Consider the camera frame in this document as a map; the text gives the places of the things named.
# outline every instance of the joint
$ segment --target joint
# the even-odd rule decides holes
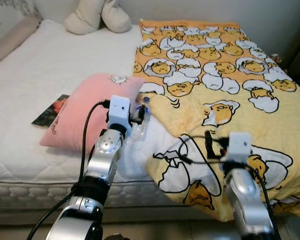
[[[85,196],[102,205],[106,202],[109,189],[110,186],[106,181],[93,176],[85,176],[82,182],[76,182],[71,188],[74,196]]]
[[[246,168],[245,164],[236,161],[225,161],[223,162],[223,166],[222,166],[225,176],[227,176],[232,169],[245,169],[245,168]]]
[[[99,207],[95,207],[92,212],[85,212],[80,211],[77,209],[67,209],[61,216],[62,218],[68,217],[68,218],[78,218],[78,219],[85,219],[85,220],[91,220],[96,221],[97,223],[101,224],[103,213]]]
[[[118,123],[111,124],[110,127],[109,127],[109,129],[113,129],[113,130],[119,131],[122,134],[123,139],[126,138],[126,131],[127,131],[127,129],[124,126],[122,126],[121,124],[118,124]]]

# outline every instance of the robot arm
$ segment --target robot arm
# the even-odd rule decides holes
[[[46,240],[102,240],[104,204],[116,174],[125,135],[131,133],[130,100],[113,96],[108,113],[108,129],[95,144],[82,182],[54,222]]]
[[[274,240],[269,213],[260,199],[257,183],[245,167],[250,155],[250,136],[233,132],[229,135],[226,155],[221,158],[225,174],[225,194],[233,207],[233,218],[243,240]]]

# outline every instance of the plush toy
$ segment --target plush toy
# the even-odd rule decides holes
[[[119,6],[119,0],[80,0],[75,12],[64,21],[65,28],[74,34],[88,34],[98,30],[100,19],[115,33],[131,28],[130,17]]]

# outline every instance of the clear bottle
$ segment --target clear bottle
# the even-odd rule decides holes
[[[141,141],[146,133],[146,129],[148,123],[150,121],[150,108],[149,108],[149,97],[144,97],[141,104],[136,106],[135,112],[133,114],[133,118],[135,120],[140,119],[142,117],[143,112],[143,121],[141,124],[133,123],[132,124],[132,133],[131,137],[134,141]]]

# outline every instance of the yellow blanket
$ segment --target yellow blanket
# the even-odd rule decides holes
[[[248,164],[261,175],[274,212],[300,216],[300,87],[235,23],[142,21],[140,30],[134,75],[146,79],[141,97],[150,97],[151,113],[176,137],[147,161],[161,190],[231,220],[219,166],[187,164],[180,155],[209,162],[205,139],[194,136],[249,132]],[[223,150],[212,148],[216,155]]]

